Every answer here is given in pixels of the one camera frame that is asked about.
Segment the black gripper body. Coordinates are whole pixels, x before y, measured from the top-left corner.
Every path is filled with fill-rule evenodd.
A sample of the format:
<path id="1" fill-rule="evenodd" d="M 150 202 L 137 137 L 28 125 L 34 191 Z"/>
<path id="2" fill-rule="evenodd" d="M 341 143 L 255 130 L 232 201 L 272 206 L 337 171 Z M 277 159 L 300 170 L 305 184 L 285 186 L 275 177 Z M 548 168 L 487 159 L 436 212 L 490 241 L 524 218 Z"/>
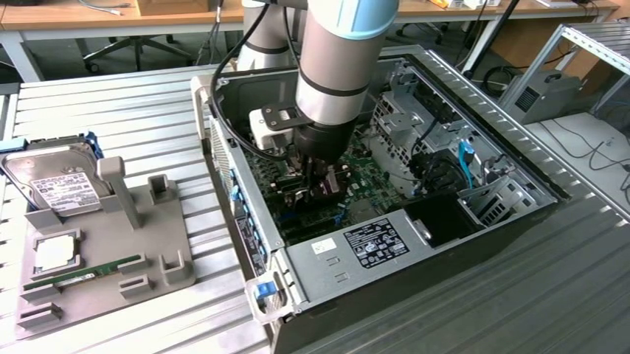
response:
<path id="1" fill-rule="evenodd" d="M 305 172 L 312 162 L 335 164 L 344 154 L 355 121 L 340 125 L 324 125 L 313 122 L 293 128 L 293 143 L 301 156 L 301 171 Z"/>

